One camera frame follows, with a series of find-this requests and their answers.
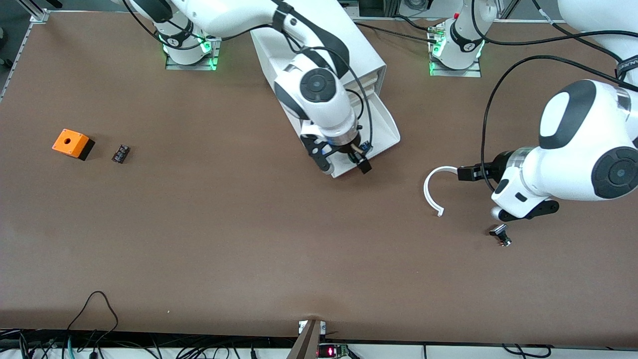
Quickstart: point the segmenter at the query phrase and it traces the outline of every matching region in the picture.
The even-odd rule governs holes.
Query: orange block
[[[65,128],[51,148],[67,156],[84,161],[91,149],[93,149],[93,145],[95,145],[95,142],[88,136]]]

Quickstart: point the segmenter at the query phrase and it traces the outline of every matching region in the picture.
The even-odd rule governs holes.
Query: white curved hook
[[[432,170],[432,172],[430,172],[430,174],[427,175],[426,177],[426,181],[423,182],[423,194],[426,197],[427,203],[430,204],[430,206],[432,206],[432,208],[434,208],[437,212],[438,212],[438,216],[442,216],[443,215],[443,207],[439,206],[434,199],[432,199],[432,196],[430,195],[430,190],[428,189],[429,183],[430,183],[430,178],[432,177],[433,174],[437,173],[437,172],[451,172],[454,174],[457,174],[457,168],[456,167],[452,167],[452,166],[442,166],[439,168],[436,168],[434,170]]]

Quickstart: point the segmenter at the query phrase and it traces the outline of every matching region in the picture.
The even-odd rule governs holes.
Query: brown table
[[[178,72],[128,14],[34,26],[0,104],[2,326],[64,328],[101,289],[120,330],[295,335],[315,316],[349,339],[638,346],[636,195],[562,201],[513,223],[501,248],[483,183],[437,175],[441,218],[422,193],[432,168],[477,162],[487,97],[512,63],[612,63],[573,41],[488,45],[483,78],[434,78],[423,43],[363,31],[388,64],[382,99],[402,139],[367,175],[333,179],[295,137],[249,35],[222,45],[216,72]],[[586,77],[550,61],[517,69],[487,156],[536,144],[546,101]],[[88,161],[51,150],[62,128],[95,139]],[[110,159],[120,144],[124,165]],[[110,325],[95,300],[76,328]]]

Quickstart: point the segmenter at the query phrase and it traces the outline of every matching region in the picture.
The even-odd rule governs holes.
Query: orange box with black side
[[[51,148],[67,156],[84,161],[91,149],[93,149],[93,145],[95,145],[95,142],[88,136],[65,128]]]

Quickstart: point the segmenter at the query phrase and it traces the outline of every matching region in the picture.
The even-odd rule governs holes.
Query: brown tabletop surface
[[[405,23],[375,23],[420,34]],[[401,142],[366,175],[323,175],[266,83],[248,34],[215,72],[166,71],[126,13],[53,13],[35,25],[0,104],[0,325],[65,328],[96,289],[120,330],[295,335],[319,317],[336,338],[638,346],[636,195],[561,201],[496,223],[483,183],[438,174],[479,160],[501,74],[533,54],[612,71],[573,40],[483,50],[481,79],[428,76],[427,49],[363,29],[387,63],[381,98]],[[547,24],[494,24],[530,40]],[[536,145],[545,103],[587,73],[520,66],[494,99],[487,158]],[[51,150],[63,128],[96,141],[86,162]],[[111,161],[132,147],[124,165]],[[106,329],[103,302],[74,328]]]

